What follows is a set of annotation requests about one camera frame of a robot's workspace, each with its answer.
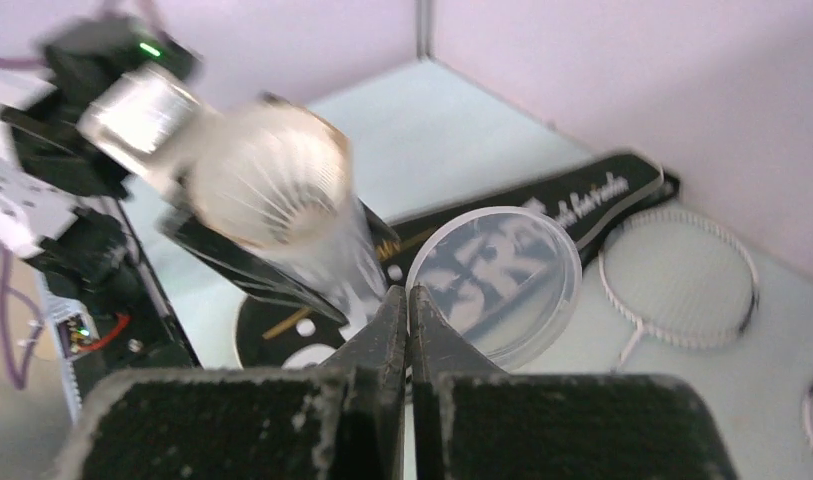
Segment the clear round tube lid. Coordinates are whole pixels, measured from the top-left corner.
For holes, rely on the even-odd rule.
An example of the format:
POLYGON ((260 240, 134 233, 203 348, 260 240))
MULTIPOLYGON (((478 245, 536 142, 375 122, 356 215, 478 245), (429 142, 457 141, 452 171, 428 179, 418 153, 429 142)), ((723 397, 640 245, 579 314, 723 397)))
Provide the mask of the clear round tube lid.
POLYGON ((536 360, 558 339, 581 283, 581 259, 564 228, 512 206, 471 210, 442 225, 406 279, 407 288, 425 288, 446 324, 506 371, 536 360))

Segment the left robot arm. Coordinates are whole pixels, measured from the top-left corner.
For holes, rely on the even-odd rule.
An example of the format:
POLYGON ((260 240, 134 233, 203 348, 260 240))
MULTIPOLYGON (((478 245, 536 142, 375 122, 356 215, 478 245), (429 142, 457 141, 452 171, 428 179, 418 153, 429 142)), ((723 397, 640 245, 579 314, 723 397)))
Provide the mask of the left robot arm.
MULTIPOLYGON (((0 109, 20 167, 71 194, 125 197, 123 182, 130 171, 78 133, 77 119, 114 81, 138 67, 154 64, 174 80, 187 80, 198 66, 196 55, 131 16, 77 19, 42 37, 38 46, 52 72, 52 91, 25 107, 0 109)), ((172 205, 161 232, 252 300, 306 305, 346 325, 345 315, 319 293, 202 225, 181 194, 172 196, 172 205)))

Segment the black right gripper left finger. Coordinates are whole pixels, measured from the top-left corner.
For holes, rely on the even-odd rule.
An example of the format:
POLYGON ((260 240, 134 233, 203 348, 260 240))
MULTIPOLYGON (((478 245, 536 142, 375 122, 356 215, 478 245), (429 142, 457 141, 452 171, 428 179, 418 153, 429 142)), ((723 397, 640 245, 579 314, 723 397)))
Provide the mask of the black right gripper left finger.
POLYGON ((91 392, 55 479, 399 479, 407 296, 303 369, 117 372, 91 392))

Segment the white shuttlecock tube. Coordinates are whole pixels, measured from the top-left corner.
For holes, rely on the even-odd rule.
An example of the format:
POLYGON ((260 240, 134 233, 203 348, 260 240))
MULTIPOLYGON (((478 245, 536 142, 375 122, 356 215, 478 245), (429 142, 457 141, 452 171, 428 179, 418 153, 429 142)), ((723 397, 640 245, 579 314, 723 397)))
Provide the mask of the white shuttlecock tube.
POLYGON ((155 64, 125 74, 82 136, 214 235, 369 321, 387 286, 354 191, 347 137, 278 97, 226 112, 155 64))

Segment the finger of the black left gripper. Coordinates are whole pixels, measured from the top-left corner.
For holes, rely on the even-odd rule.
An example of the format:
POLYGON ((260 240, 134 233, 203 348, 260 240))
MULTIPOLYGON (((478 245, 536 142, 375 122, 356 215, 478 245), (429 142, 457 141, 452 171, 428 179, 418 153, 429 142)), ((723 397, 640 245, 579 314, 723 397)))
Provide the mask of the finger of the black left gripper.
POLYGON ((318 293, 205 227, 186 209, 167 211, 158 220, 157 230, 255 300, 308 307, 339 325, 348 323, 345 315, 318 293))

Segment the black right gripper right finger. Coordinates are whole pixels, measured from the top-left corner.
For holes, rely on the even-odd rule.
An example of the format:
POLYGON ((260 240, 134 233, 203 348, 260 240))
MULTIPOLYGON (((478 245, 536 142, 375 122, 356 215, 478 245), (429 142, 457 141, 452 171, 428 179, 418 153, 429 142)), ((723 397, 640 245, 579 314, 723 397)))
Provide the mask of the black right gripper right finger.
POLYGON ((514 375, 409 294, 421 479, 734 479, 701 396, 662 374, 514 375))

